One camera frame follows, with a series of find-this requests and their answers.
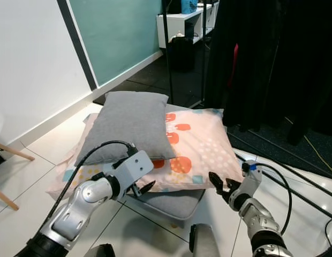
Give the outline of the pink patterned pillow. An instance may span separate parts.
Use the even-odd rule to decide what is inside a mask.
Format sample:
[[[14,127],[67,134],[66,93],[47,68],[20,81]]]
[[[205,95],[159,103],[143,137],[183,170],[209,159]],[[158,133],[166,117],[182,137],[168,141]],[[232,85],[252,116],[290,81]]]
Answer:
[[[241,182],[244,179],[241,164],[233,151],[222,124],[222,109],[171,111],[164,115],[166,137],[176,154],[170,161],[153,160],[154,169],[136,182],[142,189],[154,182],[149,192],[174,192],[180,190],[200,190],[213,188],[209,173],[217,174],[223,181],[232,179]],[[99,114],[88,115],[86,126],[80,139],[85,140]],[[46,190],[51,198],[57,198],[68,179],[71,178],[74,164],[80,156],[83,142],[71,149],[66,159],[54,169],[56,177]],[[108,171],[109,164],[87,165],[80,168],[73,179],[68,198],[78,184],[90,179],[100,171]]]

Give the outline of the grey fabric pillow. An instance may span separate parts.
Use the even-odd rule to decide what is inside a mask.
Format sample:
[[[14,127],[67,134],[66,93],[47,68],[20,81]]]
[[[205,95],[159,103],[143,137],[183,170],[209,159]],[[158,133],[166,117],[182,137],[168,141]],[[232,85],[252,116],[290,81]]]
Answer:
[[[176,154],[168,140],[165,124],[168,96],[150,92],[117,91],[105,94],[99,113],[89,115],[76,164],[97,146],[110,140],[116,144],[93,152],[84,165],[113,163],[127,157],[122,142],[134,144],[154,160],[168,160]]]

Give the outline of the white plastic chair wooden legs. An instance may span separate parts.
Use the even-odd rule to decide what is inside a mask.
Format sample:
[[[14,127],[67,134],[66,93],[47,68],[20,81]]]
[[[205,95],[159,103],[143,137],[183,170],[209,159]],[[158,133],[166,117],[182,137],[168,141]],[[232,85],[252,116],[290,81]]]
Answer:
[[[0,114],[0,133],[2,131],[4,127],[4,116],[2,114]],[[20,157],[24,157],[24,159],[27,159],[29,161],[34,161],[35,158],[32,156],[29,156],[27,154],[24,154],[23,152],[20,152],[17,149],[11,148],[9,146],[3,145],[0,143],[0,149],[2,149],[5,152],[8,152],[10,154],[13,154],[15,156],[20,156]],[[12,199],[10,199],[8,196],[4,195],[4,193],[2,193],[2,191],[0,191],[0,199],[7,205],[9,206],[12,210],[17,211],[19,210],[19,206],[17,206],[16,203],[14,203],[14,201],[12,201]]]

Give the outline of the grey upholstered stool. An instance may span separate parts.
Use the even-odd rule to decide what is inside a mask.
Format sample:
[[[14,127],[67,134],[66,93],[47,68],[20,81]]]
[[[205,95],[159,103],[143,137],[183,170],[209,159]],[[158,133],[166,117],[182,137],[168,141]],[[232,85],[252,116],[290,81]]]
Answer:
[[[125,203],[145,209],[173,221],[186,221],[194,215],[205,190],[173,192],[148,192],[135,198],[129,196]]]

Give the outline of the grey robot right leg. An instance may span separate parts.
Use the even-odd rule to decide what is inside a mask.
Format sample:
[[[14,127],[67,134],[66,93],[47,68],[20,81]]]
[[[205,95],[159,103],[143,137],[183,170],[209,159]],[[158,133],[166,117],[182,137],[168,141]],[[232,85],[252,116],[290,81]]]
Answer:
[[[221,257],[213,229],[208,224],[193,224],[190,229],[193,257]]]

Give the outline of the grey robot leg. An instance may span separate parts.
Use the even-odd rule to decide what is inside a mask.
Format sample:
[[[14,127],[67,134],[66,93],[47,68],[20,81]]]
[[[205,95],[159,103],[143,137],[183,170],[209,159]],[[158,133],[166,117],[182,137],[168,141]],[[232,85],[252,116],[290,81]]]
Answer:
[[[84,257],[116,257],[116,255],[110,243],[103,243],[90,248]]]
[[[208,224],[193,224],[190,229],[193,257],[221,257],[213,229]]]

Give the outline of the grey robot left leg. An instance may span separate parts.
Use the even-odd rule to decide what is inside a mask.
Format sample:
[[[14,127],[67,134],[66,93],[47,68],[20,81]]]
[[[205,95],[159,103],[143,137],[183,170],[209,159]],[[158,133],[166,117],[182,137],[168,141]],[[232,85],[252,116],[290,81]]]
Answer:
[[[84,257],[116,257],[116,255],[110,243],[103,243],[90,248]]]

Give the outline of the black waste bin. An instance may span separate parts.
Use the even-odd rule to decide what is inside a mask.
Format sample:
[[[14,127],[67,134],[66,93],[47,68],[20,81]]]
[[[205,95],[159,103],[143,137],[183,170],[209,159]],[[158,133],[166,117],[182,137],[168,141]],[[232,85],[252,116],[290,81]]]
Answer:
[[[169,66],[178,72],[190,72],[194,69],[195,49],[193,40],[186,36],[175,36],[169,42]]]

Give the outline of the black hanging garment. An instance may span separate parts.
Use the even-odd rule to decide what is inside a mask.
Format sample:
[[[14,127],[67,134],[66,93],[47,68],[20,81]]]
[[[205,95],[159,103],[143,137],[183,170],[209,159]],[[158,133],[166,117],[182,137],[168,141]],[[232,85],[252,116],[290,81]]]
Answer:
[[[225,126],[278,127],[286,139],[332,137],[332,0],[220,0],[210,42],[206,108]]]

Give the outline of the black metal clothes rack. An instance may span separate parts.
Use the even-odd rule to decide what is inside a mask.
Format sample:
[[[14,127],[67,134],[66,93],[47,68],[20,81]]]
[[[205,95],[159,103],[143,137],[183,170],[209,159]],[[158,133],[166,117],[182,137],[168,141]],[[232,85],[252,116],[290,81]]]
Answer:
[[[159,0],[160,1],[160,12],[159,14],[162,14],[164,15],[164,17],[166,17],[166,10],[165,10],[165,7],[163,7],[162,5],[162,0]],[[169,66],[169,53],[168,53],[168,48],[169,48],[169,41],[168,39],[166,39],[166,42],[165,42],[165,45],[166,45],[166,48],[165,49],[161,49],[161,52],[162,54],[164,54],[164,58],[165,58],[165,61],[166,61],[166,67],[167,67],[167,71],[168,71],[168,89],[169,89],[169,96],[173,96],[174,94],[174,89],[173,89],[173,83],[172,83],[172,73],[171,73],[171,68]],[[251,134],[251,135],[254,135],[255,137],[263,140],[264,142],[268,143],[268,144],[271,144],[273,147],[275,147],[276,149],[279,149],[283,152],[286,152],[287,154],[290,154],[291,156],[295,157],[296,159],[299,159],[300,161],[302,162],[305,162],[306,164],[308,165],[311,165],[313,166],[314,168],[318,169],[319,167],[316,166],[315,164],[312,164],[310,163],[309,161],[306,161],[305,159],[303,159],[302,157],[294,154],[293,152],[289,151],[288,149],[286,148],[283,148],[281,145],[278,145],[276,144],[275,142],[273,142],[272,140],[269,140],[269,139],[266,139],[265,137],[262,137],[262,135],[259,135],[257,134],[256,132],[252,131],[252,130],[247,130],[246,131],[247,134]],[[298,178],[300,178],[301,181],[307,183],[308,185],[311,185],[311,186],[314,186],[315,188],[317,188],[318,190],[322,191],[323,193],[327,194],[328,196],[330,196],[332,198],[332,192],[330,192],[327,188],[315,183],[314,181],[310,180],[308,177],[306,176],[303,176],[301,174],[298,173],[298,170],[292,168],[292,167],[289,167],[288,165],[284,164],[283,162],[281,161],[277,161],[276,159],[274,159],[272,157],[271,159],[272,161],[275,161],[277,164],[279,164],[281,167],[283,167],[284,169],[286,169],[287,171],[291,172],[292,174],[298,176]]]

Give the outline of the white shelf unit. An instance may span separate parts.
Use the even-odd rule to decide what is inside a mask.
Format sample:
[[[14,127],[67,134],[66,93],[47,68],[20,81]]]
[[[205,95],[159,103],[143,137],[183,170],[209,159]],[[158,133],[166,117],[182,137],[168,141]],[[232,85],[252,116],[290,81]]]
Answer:
[[[165,49],[166,39],[175,36],[190,37],[200,41],[214,30],[220,0],[199,0],[198,9],[193,14],[181,14],[180,0],[162,0],[166,17],[156,17],[159,48]]]

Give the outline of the blue box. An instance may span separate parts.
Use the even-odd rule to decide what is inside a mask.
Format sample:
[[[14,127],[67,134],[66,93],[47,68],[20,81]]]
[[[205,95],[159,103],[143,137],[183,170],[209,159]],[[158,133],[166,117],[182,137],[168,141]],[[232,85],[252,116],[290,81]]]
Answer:
[[[193,14],[198,9],[199,0],[180,0],[181,14]]]

